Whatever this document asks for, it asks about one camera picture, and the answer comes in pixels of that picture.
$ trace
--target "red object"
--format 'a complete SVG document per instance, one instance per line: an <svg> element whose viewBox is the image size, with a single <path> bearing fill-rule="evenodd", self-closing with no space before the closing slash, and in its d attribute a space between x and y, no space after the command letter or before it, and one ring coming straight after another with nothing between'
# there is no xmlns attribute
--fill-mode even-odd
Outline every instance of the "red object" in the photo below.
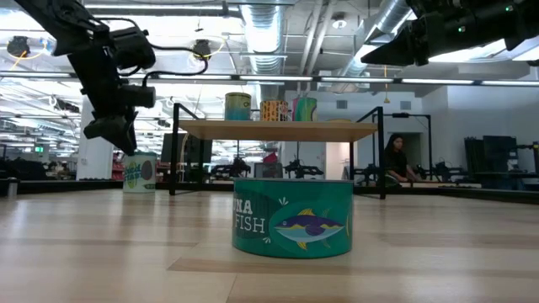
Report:
<svg viewBox="0 0 539 303"><path fill-rule="evenodd" d="M275 155L274 152L270 153L267 157L262 159L262 163L277 163L279 159L277 158L277 155Z"/></svg>

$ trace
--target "person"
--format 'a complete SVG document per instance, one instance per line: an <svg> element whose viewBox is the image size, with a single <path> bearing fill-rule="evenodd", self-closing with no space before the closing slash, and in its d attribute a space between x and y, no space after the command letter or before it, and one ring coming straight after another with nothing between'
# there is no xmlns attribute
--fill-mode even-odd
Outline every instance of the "person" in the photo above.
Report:
<svg viewBox="0 0 539 303"><path fill-rule="evenodd" d="M403 136L392 134L384 150L387 173L398 182L418 182L422 181L414 170L408 165L408 160L403 152Z"/></svg>

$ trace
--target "can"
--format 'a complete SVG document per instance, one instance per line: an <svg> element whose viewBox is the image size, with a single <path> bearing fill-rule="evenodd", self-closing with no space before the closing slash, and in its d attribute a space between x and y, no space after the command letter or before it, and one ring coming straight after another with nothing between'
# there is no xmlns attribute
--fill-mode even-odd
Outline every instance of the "can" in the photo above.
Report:
<svg viewBox="0 0 539 303"><path fill-rule="evenodd" d="M124 160L124 193L155 193L157 154L136 151Z"/></svg>
<svg viewBox="0 0 539 303"><path fill-rule="evenodd" d="M288 103L286 101L263 101L260 106L261 121L287 121Z"/></svg>
<svg viewBox="0 0 539 303"><path fill-rule="evenodd" d="M225 120L251 120L251 95L227 93L225 95Z"/></svg>
<svg viewBox="0 0 539 303"><path fill-rule="evenodd" d="M353 183L235 178L232 245L277 258L325 258L352 249Z"/></svg>
<svg viewBox="0 0 539 303"><path fill-rule="evenodd" d="M294 121L318 121L317 100L315 98L295 98L292 119Z"/></svg>

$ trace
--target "ceiling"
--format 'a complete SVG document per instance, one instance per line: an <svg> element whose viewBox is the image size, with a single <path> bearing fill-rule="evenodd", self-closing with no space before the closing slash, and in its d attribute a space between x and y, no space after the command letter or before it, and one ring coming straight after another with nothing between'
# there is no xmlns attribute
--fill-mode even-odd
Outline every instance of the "ceiling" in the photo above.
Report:
<svg viewBox="0 0 539 303"><path fill-rule="evenodd" d="M243 0L228 1L230 7ZM362 19L367 19L377 13L380 0L354 0L339 1L334 12L344 12L347 25L342 29L328 27L323 40L322 53L318 56L314 72L334 71L344 67L355 55L354 37ZM221 5L220 2L192 1L83 1L85 5L96 4L140 4L165 5L171 3L189 3L196 7L199 3L204 5ZM310 24L311 13L314 9L314 0L293 1L295 5L286 6L284 38L285 46L280 55L285 57L283 73L296 75L300 66L304 45L307 43L307 31ZM322 23L324 9L319 20ZM215 52L210 60L207 73L211 74L249 74L251 66L248 51L248 42L244 33L243 21L238 18L221 18L204 16L199 9L192 10L192 16L155 16L152 10L138 15L121 16L135 20L142 29L150 33L149 40L155 45L188 46L191 47L196 39L208 39ZM129 26L122 21L108 22L111 29L121 29ZM24 35L30 38L31 55L37 56L32 60L22 60L15 67L14 58L6 51L7 43L15 35ZM72 72L65 56L50 56L47 50L42 51L42 40L54 40L39 24L23 11L18 10L13 0L3 1L0 4L0 71L13 68L22 72ZM173 72L192 72L200 69L200 62L189 53L178 51L156 51L157 63L153 69ZM507 78L515 79L525 76L528 66L524 62L500 61L490 63L432 63L422 67L398 66L368 66L366 72L372 77L419 77L419 78ZM196 110L197 115L207 119L222 119L224 113L224 96L230 92L245 92L257 95L256 85L199 85L157 83L157 106L154 109L139 109L139 119L136 122L137 140L142 148L157 150L162 141L160 134L169 131L168 125L160 126L156 118L169 119L172 117L172 103L181 102L186 107ZM83 96L80 94L78 82L58 81L32 81L29 79L0 79L0 121L3 123L5 133L25 131L30 134L29 139L21 141L40 140L45 133L47 137L58 138L71 136L76 139L80 136L80 114L65 113L58 109L54 99L70 103L82 110ZM428 86L397 86L392 91L415 92L417 96L428 93L435 87ZM385 90L384 85L371 85L368 91L377 93ZM39 115L32 119L6 118L13 114ZM70 119L63 119L63 115L70 115ZM14 141L13 137L3 139L1 142Z"/></svg>

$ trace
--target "column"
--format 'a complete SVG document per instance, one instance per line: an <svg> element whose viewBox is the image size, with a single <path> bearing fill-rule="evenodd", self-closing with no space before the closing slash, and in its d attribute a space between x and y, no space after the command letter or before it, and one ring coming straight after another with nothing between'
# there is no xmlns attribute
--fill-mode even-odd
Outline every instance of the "column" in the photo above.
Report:
<svg viewBox="0 0 539 303"><path fill-rule="evenodd" d="M114 146L103 138L89 140L84 135L84 128L93 121L93 106L84 97L81 114L81 137L79 139L77 180L82 178L104 178L112 176L112 154Z"/></svg>

